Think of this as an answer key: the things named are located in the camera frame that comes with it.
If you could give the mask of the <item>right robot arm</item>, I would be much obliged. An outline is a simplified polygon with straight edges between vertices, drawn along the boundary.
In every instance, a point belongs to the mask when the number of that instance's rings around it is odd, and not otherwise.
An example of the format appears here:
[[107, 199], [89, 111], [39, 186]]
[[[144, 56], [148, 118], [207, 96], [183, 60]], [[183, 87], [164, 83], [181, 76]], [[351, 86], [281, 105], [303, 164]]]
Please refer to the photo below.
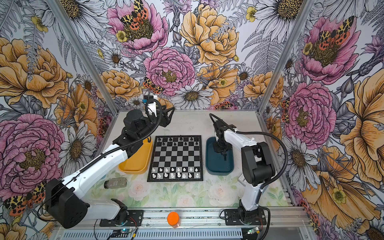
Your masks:
[[239, 220], [248, 224], [252, 220], [261, 218], [264, 210], [260, 207], [260, 198], [264, 189], [276, 179], [276, 169], [272, 160], [270, 148], [265, 142], [256, 142], [248, 138], [250, 135], [268, 136], [278, 143], [279, 138], [264, 132], [241, 132], [234, 125], [227, 124], [216, 115], [209, 114], [215, 130], [213, 150], [221, 154], [224, 161], [228, 159], [233, 148], [241, 152], [242, 173], [247, 182], [243, 197], [238, 207]]

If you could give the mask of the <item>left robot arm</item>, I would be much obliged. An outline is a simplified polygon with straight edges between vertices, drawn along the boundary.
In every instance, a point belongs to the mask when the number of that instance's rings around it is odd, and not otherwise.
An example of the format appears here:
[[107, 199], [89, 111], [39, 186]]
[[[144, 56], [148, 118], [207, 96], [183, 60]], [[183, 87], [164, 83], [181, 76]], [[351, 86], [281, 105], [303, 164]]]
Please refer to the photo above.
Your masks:
[[47, 212], [65, 229], [87, 220], [109, 220], [123, 226], [129, 218], [125, 204], [117, 199], [91, 201], [84, 196], [110, 170], [132, 157], [159, 126], [167, 127], [174, 111], [156, 97], [146, 96], [145, 110], [127, 113], [121, 134], [104, 152], [62, 180], [53, 179], [46, 184]]

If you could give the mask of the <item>teal plastic tray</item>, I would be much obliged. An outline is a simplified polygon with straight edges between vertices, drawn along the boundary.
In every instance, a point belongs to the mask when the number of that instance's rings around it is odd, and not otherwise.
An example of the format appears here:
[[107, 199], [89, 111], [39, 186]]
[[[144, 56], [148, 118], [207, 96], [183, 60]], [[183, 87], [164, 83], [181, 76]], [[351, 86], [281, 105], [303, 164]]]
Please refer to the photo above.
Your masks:
[[235, 167], [233, 149], [226, 151], [226, 156], [216, 153], [214, 150], [215, 137], [210, 137], [206, 141], [206, 169], [209, 174], [216, 176], [227, 176]]

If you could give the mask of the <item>black white chessboard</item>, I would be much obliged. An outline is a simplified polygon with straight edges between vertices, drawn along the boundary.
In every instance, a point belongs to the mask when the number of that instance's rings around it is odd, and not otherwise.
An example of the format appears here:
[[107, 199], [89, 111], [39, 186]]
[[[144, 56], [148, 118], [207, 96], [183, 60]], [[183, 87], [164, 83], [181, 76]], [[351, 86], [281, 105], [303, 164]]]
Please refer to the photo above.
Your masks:
[[147, 182], [203, 181], [200, 135], [156, 136]]

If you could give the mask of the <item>yellow plastic tray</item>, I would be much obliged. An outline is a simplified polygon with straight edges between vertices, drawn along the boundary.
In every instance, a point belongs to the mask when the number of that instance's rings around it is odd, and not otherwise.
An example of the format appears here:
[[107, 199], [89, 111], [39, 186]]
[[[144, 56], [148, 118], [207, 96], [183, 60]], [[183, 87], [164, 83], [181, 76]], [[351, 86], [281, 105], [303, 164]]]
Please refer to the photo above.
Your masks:
[[140, 175], [147, 171], [151, 161], [153, 141], [145, 140], [140, 149], [129, 159], [119, 164], [121, 172], [131, 175]]

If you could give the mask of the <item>grey rectangular object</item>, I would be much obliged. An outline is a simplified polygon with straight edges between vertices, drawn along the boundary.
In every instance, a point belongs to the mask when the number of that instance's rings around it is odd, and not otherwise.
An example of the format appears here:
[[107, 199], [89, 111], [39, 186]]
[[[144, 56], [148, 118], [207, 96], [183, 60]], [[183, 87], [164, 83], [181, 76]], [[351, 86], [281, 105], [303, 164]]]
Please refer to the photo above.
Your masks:
[[104, 182], [104, 189], [119, 189], [125, 188], [128, 184], [126, 178], [113, 178]]

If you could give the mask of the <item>orange round button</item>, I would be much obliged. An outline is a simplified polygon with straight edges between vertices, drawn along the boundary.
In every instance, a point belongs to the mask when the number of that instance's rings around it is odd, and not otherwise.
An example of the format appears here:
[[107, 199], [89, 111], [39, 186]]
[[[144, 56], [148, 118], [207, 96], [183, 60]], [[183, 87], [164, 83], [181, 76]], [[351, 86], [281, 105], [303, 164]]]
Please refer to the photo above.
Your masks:
[[170, 212], [167, 216], [168, 224], [173, 228], [178, 228], [181, 223], [180, 215], [176, 212]]

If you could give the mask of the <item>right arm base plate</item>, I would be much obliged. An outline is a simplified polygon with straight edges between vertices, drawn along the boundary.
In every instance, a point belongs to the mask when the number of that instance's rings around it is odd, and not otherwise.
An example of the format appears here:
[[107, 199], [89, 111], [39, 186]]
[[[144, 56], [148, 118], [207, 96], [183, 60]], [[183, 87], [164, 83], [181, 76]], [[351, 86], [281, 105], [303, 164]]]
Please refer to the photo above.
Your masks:
[[260, 208], [244, 211], [242, 208], [224, 209], [224, 220], [227, 226], [261, 226], [267, 224], [266, 214]]

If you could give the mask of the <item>aluminium front rail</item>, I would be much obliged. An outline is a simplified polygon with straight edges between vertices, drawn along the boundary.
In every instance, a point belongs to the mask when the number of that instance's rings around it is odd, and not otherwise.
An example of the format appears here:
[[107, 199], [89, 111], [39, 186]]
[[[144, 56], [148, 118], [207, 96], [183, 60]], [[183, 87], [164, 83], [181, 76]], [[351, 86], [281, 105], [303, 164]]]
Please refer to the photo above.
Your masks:
[[[143, 210], [143, 220], [140, 228], [170, 228], [167, 222], [167, 216], [170, 212], [176, 212], [181, 218], [182, 228], [252, 228], [256, 226], [227, 226], [224, 220], [224, 208], [141, 208], [141, 209], [123, 209], [123, 210]], [[271, 228], [301, 228], [310, 227], [310, 220], [302, 207], [267, 207], [264, 210], [266, 214], [267, 224], [261, 225], [263, 229], [267, 226]], [[102, 219], [112, 220], [108, 214], [102, 211], [96, 213], [88, 212], [83, 219], [80, 218], [80, 214], [76, 213], [73, 217], [69, 214], [61, 225], [64, 229], [75, 229], [80, 227], [88, 227], [91, 224], [99, 223]]]

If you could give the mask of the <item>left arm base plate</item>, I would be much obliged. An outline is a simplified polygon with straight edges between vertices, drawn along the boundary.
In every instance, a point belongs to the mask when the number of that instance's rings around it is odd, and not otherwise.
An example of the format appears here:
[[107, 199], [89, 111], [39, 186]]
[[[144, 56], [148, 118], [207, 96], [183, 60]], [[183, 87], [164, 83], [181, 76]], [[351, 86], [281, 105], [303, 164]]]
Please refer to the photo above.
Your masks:
[[140, 227], [142, 225], [143, 210], [120, 210], [112, 220], [102, 219], [100, 227]]

